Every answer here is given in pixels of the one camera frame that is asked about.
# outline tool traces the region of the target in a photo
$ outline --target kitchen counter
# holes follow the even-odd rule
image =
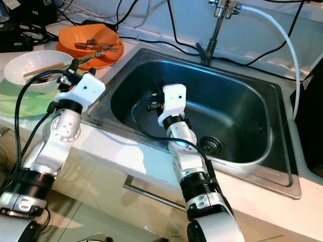
[[[133,54],[142,47],[199,62],[199,59],[195,56],[187,56],[170,48],[138,43],[136,41],[125,41],[124,43],[125,52],[123,58],[111,67],[97,71],[96,76],[103,82],[107,83]],[[45,46],[37,46],[35,50],[44,48],[55,49],[55,46],[55,43],[51,43]],[[0,70],[3,69],[9,60],[20,54],[22,53],[0,53]],[[241,68],[218,61],[214,61],[212,66],[280,85],[283,92],[302,192],[299,200],[293,200],[246,181],[217,172],[219,183],[231,206],[236,211],[274,224],[286,231],[323,241],[323,230],[321,229],[323,206],[321,205],[322,199],[320,198],[321,194],[323,194],[323,178],[316,176],[308,170],[303,157],[297,127],[291,120],[292,106],[289,95],[294,91],[295,83],[248,68]],[[22,135],[27,135],[39,119],[39,116],[20,119]],[[13,129],[13,117],[0,114],[0,125]],[[167,187],[180,193],[180,187],[172,167],[173,160],[168,152],[96,129],[87,124],[81,124],[81,136],[74,143],[71,153],[73,152],[89,155],[95,158],[96,162],[113,166],[137,178],[154,184],[160,184],[165,188]]]

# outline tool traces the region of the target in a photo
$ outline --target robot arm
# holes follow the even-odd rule
[[[184,120],[186,87],[181,84],[163,87],[164,109],[158,124],[165,128],[167,136],[187,140],[196,145],[196,135]],[[189,221],[187,234],[190,242],[243,242],[244,237],[228,208],[216,180],[210,179],[199,153],[183,142],[169,142],[177,174],[186,202]]]
[[[43,139],[28,154],[19,175],[0,196],[0,241],[36,241],[40,226],[33,220],[47,204],[46,196],[79,137],[81,113],[105,90],[92,73],[76,74],[73,62],[59,80],[56,113]]]

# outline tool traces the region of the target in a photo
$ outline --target sink rim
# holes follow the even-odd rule
[[[272,131],[271,131],[271,128],[270,128],[269,114],[268,114],[268,109],[267,109],[266,102],[263,99],[262,95],[257,90],[255,90],[251,86],[247,85],[246,83],[244,83],[244,82],[242,82],[240,80],[233,79],[233,78],[234,77],[239,77],[240,79],[242,79],[242,80],[244,80],[246,82],[252,82],[254,85],[258,84],[258,85],[261,85],[261,86],[264,86],[264,85],[273,86],[273,87],[275,87],[276,89],[278,89],[280,91],[281,88],[280,88],[279,85],[274,84],[274,83],[270,83],[268,81],[263,81],[263,80],[260,80],[260,79],[256,79],[256,78],[253,78],[253,77],[248,77],[248,76],[245,76],[245,75],[240,75],[240,74],[236,74],[236,73],[232,73],[232,72],[220,70],[220,69],[217,69],[217,68],[210,68],[210,67],[200,66],[197,63],[193,63],[191,61],[188,61],[188,60],[185,60],[185,59],[181,59],[181,58],[177,58],[177,57],[174,57],[174,56],[169,56],[167,54],[163,54],[163,53],[160,53],[160,52],[151,50],[151,49],[142,48],[139,51],[137,51],[133,55],[133,57],[119,70],[119,72],[114,75],[114,77],[111,79],[111,81],[108,82],[108,84],[106,86],[107,87],[107,90],[106,90],[105,94],[108,94],[109,93],[109,95],[111,95],[111,97],[112,97],[113,94],[114,94],[114,92],[115,92],[115,90],[117,90],[118,87],[122,84],[122,82],[123,82],[124,79],[119,80],[119,78],[118,78],[118,76],[124,76],[125,75],[122,72],[122,70],[126,69],[127,70],[126,73],[129,74],[129,73],[133,72],[133,70],[136,69],[141,64],[154,61],[154,59],[152,59],[152,60],[151,59],[148,59],[146,61],[140,61],[140,62],[138,62],[137,59],[140,59],[141,55],[143,55],[144,53],[147,53],[149,55],[154,55],[156,57],[156,59],[161,58],[161,57],[164,57],[166,59],[172,59],[176,64],[181,63],[182,65],[184,65],[186,67],[188,65],[190,65],[190,66],[196,68],[198,71],[204,71],[204,72],[208,72],[210,74],[214,74],[215,73],[215,74],[217,74],[217,75],[219,75],[221,77],[225,77],[225,78],[228,78],[228,76],[230,76],[230,78],[233,81],[239,82],[244,87],[246,87],[248,89],[251,89],[251,91],[253,91],[255,94],[257,94],[257,96],[261,99],[261,101],[264,102],[264,107],[265,107],[265,112],[266,112],[266,119],[267,119],[267,125],[269,126],[268,129],[267,129],[267,132],[269,133],[267,135],[267,138],[270,139],[270,137],[272,135]],[[279,118],[280,118],[280,120],[279,120],[280,121],[280,127],[282,127],[282,125],[283,125],[282,124],[282,122],[283,122],[282,121],[282,116],[281,116],[282,110],[281,110],[281,105],[279,105],[280,102],[278,100],[279,98],[282,98],[282,97],[277,97],[277,93],[276,92],[274,92],[274,93],[276,94],[275,95],[275,99],[278,102],[278,104],[277,104],[277,112],[280,114],[279,115]],[[117,135],[122,135],[124,137],[127,137],[129,139],[135,140],[137,142],[140,142],[140,143],[143,143],[143,144],[146,144],[146,145],[149,145],[149,146],[153,146],[154,148],[157,148],[157,149],[160,149],[160,150],[163,150],[163,151],[167,151],[168,152],[168,150],[167,150],[167,144],[166,143],[161,143],[161,142],[158,142],[158,141],[153,141],[153,140],[151,140],[151,139],[143,136],[139,131],[134,130],[131,127],[128,127],[128,126],[122,124],[121,122],[119,122],[119,121],[118,121],[119,123],[115,122],[115,120],[117,120],[117,119],[114,116],[114,114],[112,113],[112,111],[111,111],[111,114],[112,114],[112,117],[115,120],[112,120],[111,117],[110,117],[109,118],[109,123],[108,124],[107,123],[104,123],[103,125],[101,124],[101,127],[100,127],[100,124],[98,124],[98,121],[95,120],[95,119],[93,119],[89,115],[90,112],[94,108],[95,108],[95,105],[93,105],[86,112],[86,115],[84,115],[85,116],[84,121],[86,123],[88,123],[90,125],[93,125],[95,127],[98,127],[98,128],[104,128],[105,130],[107,130],[109,132],[115,133]],[[284,140],[283,140],[284,143],[286,143],[285,132],[286,132],[285,129],[282,128],[280,134],[284,137]],[[248,174],[250,177],[241,178],[238,175],[233,175],[233,176],[234,177],[237,177],[237,178],[244,179],[244,180],[248,180],[248,181],[252,182],[253,184],[256,184],[256,185],[261,186],[261,187],[265,187],[265,188],[270,189],[272,191],[282,193],[282,194],[284,194],[286,196],[289,196],[289,197],[291,197],[293,199],[299,199],[301,197],[301,192],[300,192],[299,179],[298,179],[297,174],[290,174],[290,177],[289,178],[290,178],[290,180],[292,180],[292,183],[290,185],[288,185],[288,186],[283,186],[281,184],[277,184],[277,183],[275,183],[273,181],[270,181],[270,180],[267,180],[267,179],[264,179],[264,178],[257,177],[257,176],[255,176],[253,174],[250,174],[250,173],[248,173],[248,172],[246,172],[244,170],[241,170],[241,167],[243,167],[243,166],[248,167],[250,165],[258,164],[262,160],[264,160],[266,158],[267,154],[271,150],[271,145],[272,145],[272,142],[271,142],[271,140],[269,140],[267,142],[267,148],[266,148],[266,151],[264,152],[263,156],[261,156],[257,160],[254,160],[254,161],[251,161],[251,162],[247,162],[247,163],[234,163],[234,162],[230,162],[230,161],[226,161],[226,160],[222,160],[222,159],[218,159],[218,158],[214,158],[214,157],[209,157],[209,158],[213,161],[214,168],[215,169],[219,169],[221,172],[224,172],[224,173],[227,173],[227,174],[232,175],[231,172],[225,172],[224,171],[225,168],[223,168],[223,166],[229,167],[230,169],[233,169],[233,170],[237,170],[237,172],[239,172],[239,173],[244,172],[244,173]],[[287,169],[290,168],[289,166],[291,165],[290,164],[291,160],[288,159],[288,161],[289,161],[289,163],[286,164]]]

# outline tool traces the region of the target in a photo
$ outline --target orange bowl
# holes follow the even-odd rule
[[[100,69],[100,68],[111,66],[112,64],[116,63],[123,54],[124,46],[121,41],[120,41],[120,45],[118,45],[118,48],[119,50],[117,52],[106,51],[105,56],[91,59],[88,64],[80,66],[79,69],[86,71],[86,70],[89,70],[91,67]],[[70,54],[73,58],[79,58],[79,57],[85,56],[79,51],[70,50],[63,47],[60,43],[57,44],[56,49],[59,51],[65,52],[67,54]]]
[[[118,43],[118,35],[104,24],[80,25],[62,29],[59,33],[60,44],[71,51],[77,51],[83,55],[96,53],[97,50],[76,48],[75,43],[86,43],[89,39],[96,42],[110,44]]]

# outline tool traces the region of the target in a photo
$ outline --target faucet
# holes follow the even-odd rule
[[[200,54],[201,63],[207,66],[209,66],[212,61],[213,53],[218,42],[218,34],[224,18],[230,19],[232,15],[239,14],[239,10],[241,9],[241,4],[232,2],[230,0],[209,0],[208,3],[212,6],[216,6],[216,11],[214,13],[214,16],[217,18],[216,27],[206,50],[204,50],[199,43],[196,43],[196,48]]]

